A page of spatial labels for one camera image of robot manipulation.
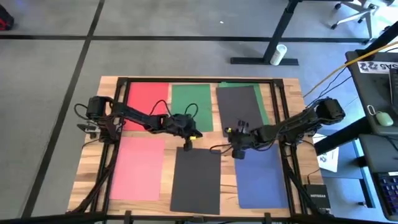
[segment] colored paper sheet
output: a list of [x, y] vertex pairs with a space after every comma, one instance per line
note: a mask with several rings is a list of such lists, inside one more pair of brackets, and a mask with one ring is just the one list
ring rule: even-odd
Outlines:
[[[152, 108], [155, 106], [156, 102], [158, 102], [159, 100], [167, 101], [168, 95], [168, 83], [131, 83], [129, 98], [127, 99], [127, 105], [143, 113], [149, 114]], [[164, 103], [159, 103], [153, 112], [153, 114], [166, 113], [167, 110]], [[141, 125], [128, 120], [126, 120], [126, 124], [123, 126], [123, 130], [145, 131], [145, 129]]]
[[[194, 117], [197, 130], [213, 131], [210, 84], [172, 86], [172, 114], [184, 114], [185, 109], [191, 103], [196, 103], [199, 107], [198, 114]], [[195, 111], [196, 107], [190, 106], [187, 113], [194, 115]]]
[[227, 83], [227, 82], [221, 82], [218, 87], [242, 87], [242, 86], [253, 86], [254, 92], [256, 94], [256, 99], [257, 103], [259, 104], [259, 109], [260, 109], [260, 114], [262, 118], [262, 123], [263, 124], [269, 124], [269, 119], [268, 115], [266, 112], [266, 109], [264, 107], [264, 104], [262, 102], [262, 95], [261, 95], [261, 90], [260, 90], [260, 85], [258, 83]]
[[110, 199], [158, 200], [164, 147], [163, 139], [122, 137]]
[[220, 214], [221, 154], [177, 149], [170, 211]]
[[253, 86], [217, 88], [221, 127], [238, 128], [238, 122], [249, 123], [248, 129], [262, 126], [262, 118]]
[[258, 152], [246, 150], [235, 159], [238, 199], [241, 208], [288, 208], [278, 146]]

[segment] green paper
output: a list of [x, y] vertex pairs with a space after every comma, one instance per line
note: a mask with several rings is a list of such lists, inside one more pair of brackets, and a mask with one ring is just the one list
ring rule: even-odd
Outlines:
[[[213, 115], [211, 113], [210, 84], [172, 85], [172, 114], [184, 114], [190, 103], [198, 105], [198, 114], [194, 117], [197, 130], [213, 131]], [[190, 106], [187, 113], [194, 115], [196, 106]]]
[[258, 83], [227, 83], [221, 82], [218, 87], [243, 87], [243, 86], [253, 86], [254, 92], [256, 93], [257, 103], [259, 104], [260, 114], [263, 124], [269, 124], [268, 115], [264, 105], [262, 104], [262, 95], [260, 90], [260, 85]]

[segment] pink paper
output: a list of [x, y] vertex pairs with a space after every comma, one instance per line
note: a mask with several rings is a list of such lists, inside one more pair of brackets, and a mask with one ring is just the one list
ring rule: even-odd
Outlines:
[[[127, 105], [139, 110], [143, 113], [149, 114], [156, 102], [159, 100], [167, 101], [169, 95], [168, 83], [144, 83], [137, 82], [130, 84], [129, 98]], [[167, 110], [164, 103], [159, 103], [153, 114], [166, 114]], [[132, 121], [126, 120], [123, 130], [126, 131], [145, 131], [145, 129]]]
[[159, 200], [163, 139], [122, 137], [110, 199]]

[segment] yellow cable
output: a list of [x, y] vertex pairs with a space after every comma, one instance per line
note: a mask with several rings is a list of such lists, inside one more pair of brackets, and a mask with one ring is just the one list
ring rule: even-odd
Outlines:
[[324, 81], [328, 80], [328, 79], [329, 79], [332, 75], [334, 75], [338, 70], [344, 68], [345, 66], [354, 64], [355, 62], [357, 62], [357, 61], [359, 61], [359, 60], [361, 60], [361, 59], [363, 59], [363, 58], [366, 58], [366, 57], [368, 57], [368, 56], [370, 56], [370, 55], [372, 55], [372, 54], [375, 54], [375, 53], [379, 52], [379, 51], [382, 50], [382, 49], [386, 49], [386, 48], [391, 47], [391, 46], [393, 46], [393, 45], [395, 45], [395, 44], [398, 44], [398, 41], [395, 41], [395, 42], [393, 42], [393, 43], [391, 43], [391, 44], [387, 44], [387, 45], [385, 45], [385, 46], [383, 46], [383, 47], [380, 47], [380, 48], [378, 48], [378, 49], [376, 49], [376, 50], [372, 50], [371, 52], [369, 52], [369, 53], [367, 53], [367, 54], [365, 54], [365, 55], [362, 55], [362, 56], [360, 56], [360, 57], [358, 57], [358, 58], [356, 58], [356, 59], [354, 59], [354, 60], [351, 60], [351, 61], [345, 63], [344, 65], [338, 67], [336, 70], [332, 71], [328, 76], [326, 76], [322, 81], [320, 81], [318, 84], [316, 84], [308, 93], [306, 93], [306, 94], [304, 95], [304, 97], [306, 97], [306, 96], [308, 96], [310, 93], [312, 93], [312, 91], [314, 91], [316, 88], [318, 88]]

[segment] wooden table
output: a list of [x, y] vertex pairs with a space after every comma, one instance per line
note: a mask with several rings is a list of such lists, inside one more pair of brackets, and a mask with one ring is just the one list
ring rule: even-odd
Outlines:
[[[116, 82], [119, 77], [101, 77], [97, 95], [114, 97], [116, 89]], [[290, 116], [293, 116], [304, 109], [304, 101], [299, 85], [299, 80], [295, 78], [284, 78], [285, 94], [289, 108]], [[171, 86], [169, 85], [168, 105], [171, 105]], [[226, 138], [223, 138], [220, 122], [220, 114], [218, 111], [216, 87], [217, 83], [210, 83], [211, 88], [211, 102], [213, 112], [213, 129], [211, 133], [203, 133], [203, 138], [197, 139], [193, 142], [194, 147], [208, 149], [215, 144], [228, 143]], [[260, 84], [260, 89], [263, 97], [264, 107], [267, 111], [269, 121], [275, 124], [274, 111], [271, 100], [271, 90], [269, 84]], [[279, 91], [277, 91], [279, 114], [283, 119], [283, 109], [280, 100]], [[162, 185], [160, 190], [160, 200], [156, 202], [132, 202], [123, 200], [110, 200], [108, 214], [110, 215], [124, 215], [126, 210], [131, 210], [132, 215], [150, 215], [150, 216], [193, 216], [193, 213], [171, 212], [170, 198], [172, 192], [172, 184], [174, 177], [174, 165], [176, 148], [181, 147], [184, 143], [182, 138], [174, 137], [169, 134], [153, 135], [140, 131], [123, 131], [123, 136], [135, 136], [146, 138], [164, 138], [166, 142], [164, 163], [162, 169]], [[79, 205], [79, 203], [86, 197], [88, 192], [94, 186], [98, 172], [98, 164], [103, 150], [103, 144], [94, 142], [87, 145], [81, 153], [81, 159], [76, 173], [73, 190], [71, 193], [68, 209], [72, 210]], [[318, 170], [318, 161], [315, 150], [312, 145], [303, 143], [298, 145], [297, 157], [300, 165], [301, 178], [303, 183], [307, 182], [307, 175]], [[322, 184], [322, 176], [320, 171], [311, 174], [311, 183]], [[300, 211], [300, 202], [294, 184], [291, 183], [295, 209]], [[238, 203], [238, 194], [236, 187], [236, 174], [234, 169], [234, 159], [227, 154], [221, 156], [221, 195], [220, 195], [220, 217], [263, 217], [264, 213], [269, 212], [272, 217], [290, 217], [289, 209], [241, 209]]]

